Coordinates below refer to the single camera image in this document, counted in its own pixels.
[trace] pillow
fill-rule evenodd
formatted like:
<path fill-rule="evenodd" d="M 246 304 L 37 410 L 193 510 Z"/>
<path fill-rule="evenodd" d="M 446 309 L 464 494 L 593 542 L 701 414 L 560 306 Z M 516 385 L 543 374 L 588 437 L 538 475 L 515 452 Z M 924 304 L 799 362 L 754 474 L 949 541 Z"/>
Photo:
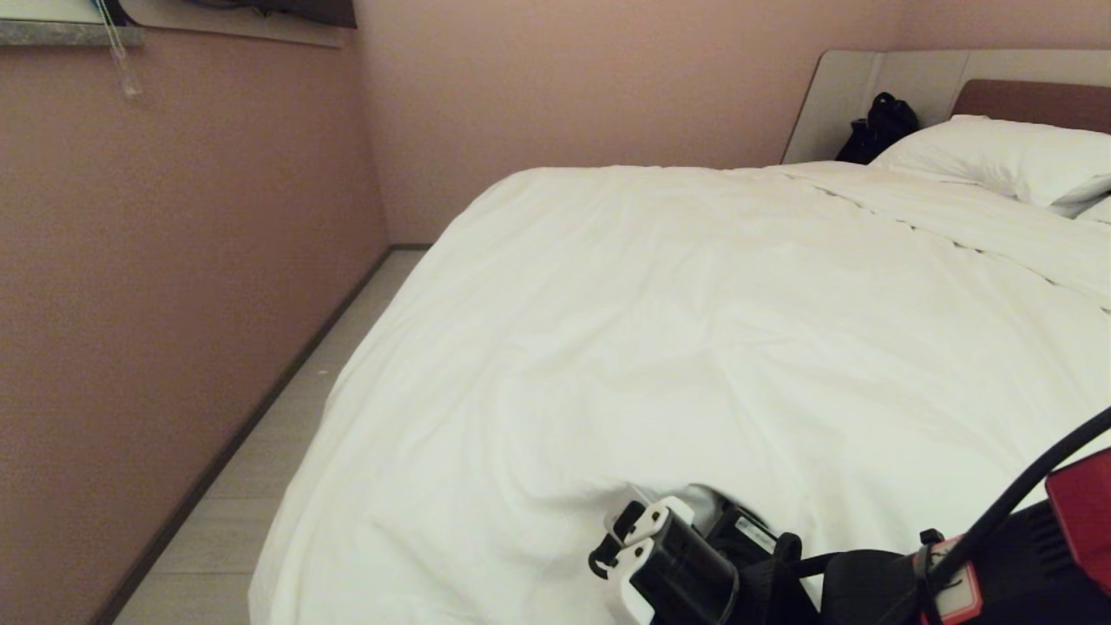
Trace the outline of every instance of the pillow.
<path fill-rule="evenodd" d="M 1111 190 L 1111 134 L 957 114 L 903 138 L 872 164 L 963 178 L 1048 206 Z"/>
<path fill-rule="evenodd" d="M 1077 221 L 1102 221 L 1111 225 L 1111 196 L 1081 212 Z"/>

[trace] floor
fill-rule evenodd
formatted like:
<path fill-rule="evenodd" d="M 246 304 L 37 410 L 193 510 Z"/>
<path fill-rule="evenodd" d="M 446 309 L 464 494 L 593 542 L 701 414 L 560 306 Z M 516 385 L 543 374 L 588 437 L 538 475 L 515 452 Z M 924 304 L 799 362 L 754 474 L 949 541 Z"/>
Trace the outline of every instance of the floor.
<path fill-rule="evenodd" d="M 217 478 L 117 625 L 248 625 L 247 588 L 336 376 L 422 251 L 394 251 Z"/>

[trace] baseboard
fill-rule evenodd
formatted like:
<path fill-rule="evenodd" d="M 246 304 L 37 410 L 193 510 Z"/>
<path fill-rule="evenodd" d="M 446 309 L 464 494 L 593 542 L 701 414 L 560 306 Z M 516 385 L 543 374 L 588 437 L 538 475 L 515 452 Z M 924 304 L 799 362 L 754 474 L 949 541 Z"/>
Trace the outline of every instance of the baseboard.
<path fill-rule="evenodd" d="M 293 380 L 293 376 L 297 375 L 297 372 L 302 365 L 304 365 L 306 361 L 309 360 L 309 356 L 311 356 L 317 347 L 320 346 L 320 343 L 324 341 L 328 333 L 331 332 L 336 323 L 339 322 L 341 316 L 343 316 L 343 312 L 347 311 L 348 306 L 351 305 L 351 302 L 354 301 L 354 298 L 359 295 L 370 279 L 374 276 L 374 273 L 377 273 L 382 266 L 386 259 L 390 256 L 390 253 L 401 250 L 427 250 L 430 246 L 431 245 L 420 243 L 392 244 L 378 256 L 367 273 L 359 280 L 359 283 L 356 284 L 350 292 L 348 292 L 347 296 L 343 298 L 343 301 L 341 301 L 336 310 L 332 311 L 331 316 L 329 316 L 323 325 L 320 326 L 317 334 L 309 340 L 304 347 L 302 347 L 298 353 L 297 357 L 293 359 L 293 362 L 286 367 L 278 381 L 274 382 L 273 387 L 270 389 L 270 392 L 267 393 L 266 397 L 263 397 L 258 406 L 254 407 L 254 411 L 251 413 L 251 416 L 248 417 L 247 423 L 244 423 L 239 432 L 231 437 L 231 441 L 229 441 L 220 453 L 217 454 L 216 458 L 213 458 L 209 466 L 204 470 L 204 473 L 201 474 L 197 482 L 193 483 L 192 488 L 189 490 L 189 494 L 186 495 L 184 500 L 182 500 L 180 504 L 178 504 L 178 507 L 173 511 L 170 520 L 167 521 L 161 530 L 159 530 L 158 534 L 147 545 L 147 548 L 143 550 L 139 560 L 136 561 L 136 564 L 123 577 L 123 581 L 120 582 L 120 585 L 117 586 L 116 591 L 104 603 L 103 607 L 96 614 L 96 616 L 93 616 L 91 621 L 92 625 L 111 625 L 112 622 L 116 621 L 116 617 L 123 611 L 123 606 L 127 605 L 131 595 L 134 594 L 136 589 L 139 587 L 139 584 L 142 583 L 143 577 L 150 573 L 151 567 L 153 567 L 154 563 L 158 562 L 159 556 L 161 556 L 162 552 L 166 551 L 166 547 L 169 546 L 173 536 L 179 530 L 181 530 L 181 526 L 186 523 L 186 520 L 189 518 L 189 515 L 192 514 L 197 504 L 199 504 L 201 498 L 204 497 L 204 493 L 210 486 L 212 486 L 212 483 L 216 482 L 220 472 L 228 466 L 228 463 L 231 462 L 231 457 L 236 455 L 236 452 L 238 452 L 243 442 L 247 441 L 247 437 L 254 430 L 254 426 L 262 421 L 262 417 L 266 416 L 270 406 L 273 405 L 273 403 L 278 400 L 278 396 L 286 390 L 286 386 Z"/>

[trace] white bedding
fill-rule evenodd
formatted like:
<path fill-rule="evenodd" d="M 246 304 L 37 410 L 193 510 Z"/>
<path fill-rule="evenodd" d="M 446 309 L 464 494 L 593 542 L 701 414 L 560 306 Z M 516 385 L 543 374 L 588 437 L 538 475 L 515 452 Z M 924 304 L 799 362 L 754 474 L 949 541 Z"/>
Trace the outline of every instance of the white bedding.
<path fill-rule="evenodd" d="M 252 623 L 609 625 L 627 483 L 807 554 L 958 534 L 1111 403 L 1105 230 L 843 163 L 512 175 L 340 375 Z"/>

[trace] pink wall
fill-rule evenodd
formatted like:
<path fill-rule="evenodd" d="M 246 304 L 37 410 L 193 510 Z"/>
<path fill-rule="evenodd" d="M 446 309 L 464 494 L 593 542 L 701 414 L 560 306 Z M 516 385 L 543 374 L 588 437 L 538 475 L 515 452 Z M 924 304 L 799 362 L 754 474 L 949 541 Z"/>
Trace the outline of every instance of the pink wall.
<path fill-rule="evenodd" d="M 383 251 L 357 64 L 0 52 L 0 623 L 87 622 Z"/>
<path fill-rule="evenodd" d="M 391 240 L 537 165 L 778 162 L 818 58 L 905 0 L 359 0 Z"/>
<path fill-rule="evenodd" d="M 1111 49 L 1111 0 L 908 0 L 897 48 Z"/>

